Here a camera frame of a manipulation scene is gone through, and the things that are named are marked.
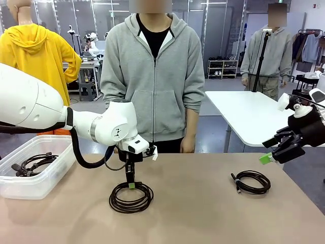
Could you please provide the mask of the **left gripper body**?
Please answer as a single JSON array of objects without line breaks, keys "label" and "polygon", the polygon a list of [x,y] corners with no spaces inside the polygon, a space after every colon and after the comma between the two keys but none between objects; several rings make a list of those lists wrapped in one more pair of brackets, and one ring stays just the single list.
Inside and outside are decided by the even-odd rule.
[{"label": "left gripper body", "polygon": [[119,156],[119,160],[122,162],[133,162],[133,163],[138,163],[138,162],[142,162],[143,161],[143,155],[142,153],[140,154],[134,154],[132,152],[128,152],[128,151],[118,151],[118,156]]}]

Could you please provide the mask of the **person's left hand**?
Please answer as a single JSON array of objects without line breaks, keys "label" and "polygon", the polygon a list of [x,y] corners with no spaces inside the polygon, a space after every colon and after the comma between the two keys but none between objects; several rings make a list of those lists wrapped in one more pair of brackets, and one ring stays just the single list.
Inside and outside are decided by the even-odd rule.
[{"label": "person's left hand", "polygon": [[180,144],[180,153],[191,154],[195,152],[196,147],[196,137],[195,136],[185,136]]}]

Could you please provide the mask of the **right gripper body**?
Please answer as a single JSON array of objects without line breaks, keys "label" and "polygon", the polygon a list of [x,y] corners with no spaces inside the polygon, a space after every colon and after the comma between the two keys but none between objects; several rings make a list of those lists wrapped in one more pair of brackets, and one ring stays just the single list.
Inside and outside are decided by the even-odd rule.
[{"label": "right gripper body", "polygon": [[312,111],[300,118],[288,118],[288,126],[299,137],[300,146],[318,147],[324,144],[324,123],[315,105]]}]

